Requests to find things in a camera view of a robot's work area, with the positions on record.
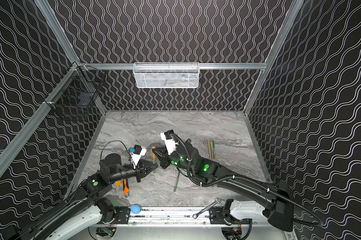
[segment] wire basket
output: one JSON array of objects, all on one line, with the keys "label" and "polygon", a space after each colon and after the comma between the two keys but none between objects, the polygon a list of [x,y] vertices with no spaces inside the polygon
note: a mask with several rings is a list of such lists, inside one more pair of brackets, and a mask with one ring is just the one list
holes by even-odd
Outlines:
[{"label": "wire basket", "polygon": [[134,63],[138,88],[197,88],[199,63]]},{"label": "wire basket", "polygon": [[95,107],[106,74],[92,67],[80,66],[54,98],[50,107],[65,121],[86,120]]}]

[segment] wavy patterned wallpaper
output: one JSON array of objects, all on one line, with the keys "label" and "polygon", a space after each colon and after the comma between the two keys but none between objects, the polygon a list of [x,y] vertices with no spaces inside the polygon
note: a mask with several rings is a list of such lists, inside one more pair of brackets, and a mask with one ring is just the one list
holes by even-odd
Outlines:
[{"label": "wavy patterned wallpaper", "polygon": [[298,239],[361,239],[361,0],[305,1],[249,118],[272,180],[325,222]]},{"label": "wavy patterned wallpaper", "polygon": [[33,1],[0,1],[0,153],[69,66]]},{"label": "wavy patterned wallpaper", "polygon": [[291,0],[49,0],[85,63],[265,62]]},{"label": "wavy patterned wallpaper", "polygon": [[107,109],[243,110],[259,70],[201,70],[198,88],[137,88],[132,71],[109,71],[100,92]]},{"label": "wavy patterned wallpaper", "polygon": [[30,224],[62,201],[100,116],[94,108],[85,122],[53,111],[44,119],[0,179],[0,239],[10,237],[10,225]]}]

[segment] wrench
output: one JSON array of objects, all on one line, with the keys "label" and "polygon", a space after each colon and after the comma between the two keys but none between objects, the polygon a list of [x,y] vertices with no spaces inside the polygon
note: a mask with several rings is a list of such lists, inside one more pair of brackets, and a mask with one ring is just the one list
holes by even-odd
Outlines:
[{"label": "wrench", "polygon": [[201,210],[200,212],[198,212],[197,214],[193,214],[193,218],[194,218],[194,219],[197,219],[200,214],[202,214],[202,213],[204,213],[205,211],[207,211],[208,209],[212,208],[212,206],[214,206],[215,204],[219,204],[219,203],[221,203],[221,202],[222,202],[222,199],[219,198],[219,197],[217,197],[212,204],[208,205],[207,207],[205,207],[204,209],[202,209],[202,210]]}]

